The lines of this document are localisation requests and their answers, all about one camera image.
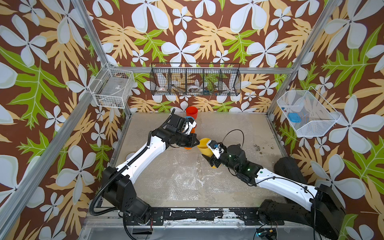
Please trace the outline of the bubble orange glass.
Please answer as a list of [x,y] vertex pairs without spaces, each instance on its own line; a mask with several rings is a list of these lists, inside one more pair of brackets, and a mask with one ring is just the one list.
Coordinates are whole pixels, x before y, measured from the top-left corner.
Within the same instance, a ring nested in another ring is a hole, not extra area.
[[242,133],[250,136],[254,133],[253,126],[264,119],[261,114],[249,113],[200,113],[196,133],[198,139],[209,138],[221,141],[226,134],[228,138],[240,142]]

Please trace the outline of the yellow wine glass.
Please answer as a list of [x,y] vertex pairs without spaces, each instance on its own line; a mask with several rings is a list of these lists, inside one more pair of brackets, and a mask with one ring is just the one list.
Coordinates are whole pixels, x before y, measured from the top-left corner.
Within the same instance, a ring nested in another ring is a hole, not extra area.
[[198,145],[198,149],[201,152],[203,158],[209,163],[209,165],[216,169],[217,167],[212,162],[211,157],[213,156],[212,150],[208,147],[208,143],[211,141],[209,138],[203,138],[200,140],[200,144]]

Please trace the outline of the orange wine glass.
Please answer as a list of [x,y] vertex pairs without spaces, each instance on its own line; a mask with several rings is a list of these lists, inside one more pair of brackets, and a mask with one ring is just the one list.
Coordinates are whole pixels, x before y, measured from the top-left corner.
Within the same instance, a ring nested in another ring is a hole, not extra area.
[[192,149],[193,147],[199,144],[199,141],[196,139],[195,128],[193,128],[188,136],[184,136],[184,148],[187,150]]

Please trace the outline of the bubble yellow glass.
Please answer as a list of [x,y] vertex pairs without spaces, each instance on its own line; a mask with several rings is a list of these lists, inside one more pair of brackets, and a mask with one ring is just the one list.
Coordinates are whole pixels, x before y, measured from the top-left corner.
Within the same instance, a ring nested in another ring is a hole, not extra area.
[[208,149],[213,153],[210,157],[204,155],[213,168],[224,166],[229,172],[249,187],[262,186],[268,180],[277,180],[278,177],[267,172],[261,165],[247,160],[246,153],[241,144],[226,147],[223,143],[209,141]]

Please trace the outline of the red wine glass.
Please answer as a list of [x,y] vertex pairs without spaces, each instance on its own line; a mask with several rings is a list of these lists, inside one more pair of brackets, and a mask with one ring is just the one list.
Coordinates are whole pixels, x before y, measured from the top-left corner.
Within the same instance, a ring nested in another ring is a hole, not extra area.
[[196,107],[193,107],[193,106],[187,107],[186,114],[187,114],[187,117],[191,117],[194,120],[196,120],[198,117],[198,109]]

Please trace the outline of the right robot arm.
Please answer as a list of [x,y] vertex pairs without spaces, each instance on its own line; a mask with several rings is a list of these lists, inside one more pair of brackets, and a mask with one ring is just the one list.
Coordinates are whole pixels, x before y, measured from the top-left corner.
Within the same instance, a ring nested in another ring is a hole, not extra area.
[[346,211],[330,187],[315,187],[273,173],[248,161],[239,144],[226,147],[210,140],[206,146],[213,153],[206,158],[211,167],[223,165],[248,186],[273,191],[292,201],[291,204],[263,201],[257,210],[262,223],[288,221],[312,227],[330,240],[339,238]]

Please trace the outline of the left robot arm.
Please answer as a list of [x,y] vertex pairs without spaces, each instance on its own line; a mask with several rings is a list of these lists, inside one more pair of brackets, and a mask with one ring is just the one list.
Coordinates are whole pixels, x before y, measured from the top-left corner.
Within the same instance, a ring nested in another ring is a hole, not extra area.
[[90,203],[89,213],[101,216],[112,211],[130,214],[140,224],[151,217],[151,206],[137,196],[134,183],[143,170],[169,147],[193,148],[199,145],[192,130],[197,126],[193,117],[171,113],[156,129],[149,131],[146,143],[124,163],[107,167],[102,186]]

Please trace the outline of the bubble blue glass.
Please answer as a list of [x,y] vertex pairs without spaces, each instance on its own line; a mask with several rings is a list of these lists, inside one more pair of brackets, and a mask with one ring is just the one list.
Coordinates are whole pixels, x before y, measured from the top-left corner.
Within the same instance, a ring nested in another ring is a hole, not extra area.
[[195,201],[204,184],[199,172],[197,162],[152,162],[139,176],[135,188],[149,202]]

